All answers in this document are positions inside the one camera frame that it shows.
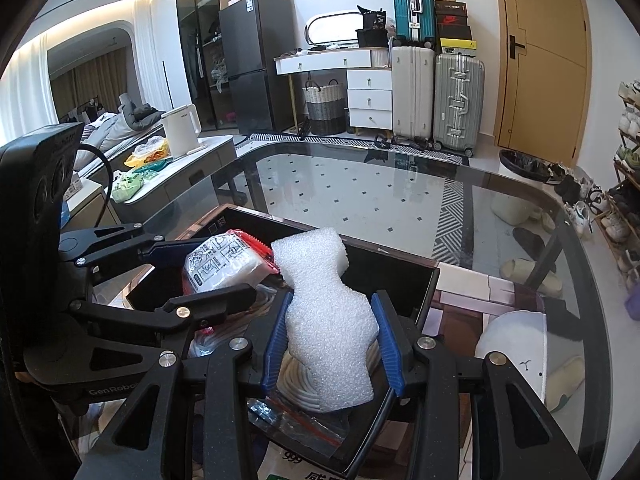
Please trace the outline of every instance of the white drawer cabinet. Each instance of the white drawer cabinet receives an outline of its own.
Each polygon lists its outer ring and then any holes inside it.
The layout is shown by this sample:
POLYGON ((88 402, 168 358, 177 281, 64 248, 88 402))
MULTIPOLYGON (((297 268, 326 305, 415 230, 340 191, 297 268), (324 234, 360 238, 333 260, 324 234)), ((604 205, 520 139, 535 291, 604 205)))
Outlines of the white drawer cabinet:
POLYGON ((386 110, 360 110, 349 108, 351 126, 391 130, 391 112, 386 110))
POLYGON ((352 90, 349 88, 347 94, 349 108, 391 111, 391 90, 352 90))
POLYGON ((371 52, 367 49, 325 50, 306 56, 291 56, 276 59, 278 74, 330 70, 333 68, 368 68, 371 52))
POLYGON ((347 86, 350 89, 391 91, 391 70, 349 70, 347 86))

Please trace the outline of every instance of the brown curtain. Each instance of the brown curtain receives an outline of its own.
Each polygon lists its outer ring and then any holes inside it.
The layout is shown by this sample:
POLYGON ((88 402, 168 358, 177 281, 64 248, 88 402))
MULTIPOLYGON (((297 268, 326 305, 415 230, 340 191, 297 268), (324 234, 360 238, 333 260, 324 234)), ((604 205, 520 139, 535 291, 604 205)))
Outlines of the brown curtain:
POLYGON ((127 91, 126 50, 119 48, 63 73, 51 81, 59 117, 98 97, 108 112, 118 112, 120 95, 127 91))

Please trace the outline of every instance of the white sheer curtain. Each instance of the white sheer curtain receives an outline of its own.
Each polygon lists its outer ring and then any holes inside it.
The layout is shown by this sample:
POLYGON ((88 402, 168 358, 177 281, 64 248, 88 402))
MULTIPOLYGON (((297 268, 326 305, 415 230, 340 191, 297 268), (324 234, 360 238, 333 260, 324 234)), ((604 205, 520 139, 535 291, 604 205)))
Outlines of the white sheer curtain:
POLYGON ((153 0, 135 0, 133 3, 133 36, 136 44, 138 83, 145 103, 149 103, 158 110, 171 110, 164 71, 162 64, 158 62, 156 52, 152 5, 153 0))
POLYGON ((47 35, 18 49, 0 78, 0 145, 58 124, 47 67, 47 35))

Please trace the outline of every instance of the refrigerator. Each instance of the refrigerator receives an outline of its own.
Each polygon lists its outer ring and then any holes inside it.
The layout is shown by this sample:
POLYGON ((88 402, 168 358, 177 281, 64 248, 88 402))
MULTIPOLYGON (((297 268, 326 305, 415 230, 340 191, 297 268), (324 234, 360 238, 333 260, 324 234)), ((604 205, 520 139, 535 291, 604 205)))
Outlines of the refrigerator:
POLYGON ((293 126, 289 83, 274 58, 296 49, 289 0, 240 0, 220 11, 226 72, 241 134, 293 126))

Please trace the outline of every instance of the glass tabletop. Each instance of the glass tabletop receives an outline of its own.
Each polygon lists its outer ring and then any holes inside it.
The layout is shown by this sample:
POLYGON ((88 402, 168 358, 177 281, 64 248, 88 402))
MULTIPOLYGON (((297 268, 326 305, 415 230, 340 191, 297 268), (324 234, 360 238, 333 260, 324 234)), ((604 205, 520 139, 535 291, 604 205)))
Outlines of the glass tabletop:
POLYGON ((611 402, 604 315, 580 240, 543 189, 426 156, 279 142, 205 177, 145 230, 175 239, 223 204, 438 262, 423 332, 444 333, 455 351, 497 338, 510 355, 515 344, 514 365, 596 478, 611 402), (540 340, 527 339, 536 327, 511 315, 519 310, 546 313, 540 340), (530 344, 514 343, 519 337, 530 344), (532 371, 539 378, 529 380, 532 371))

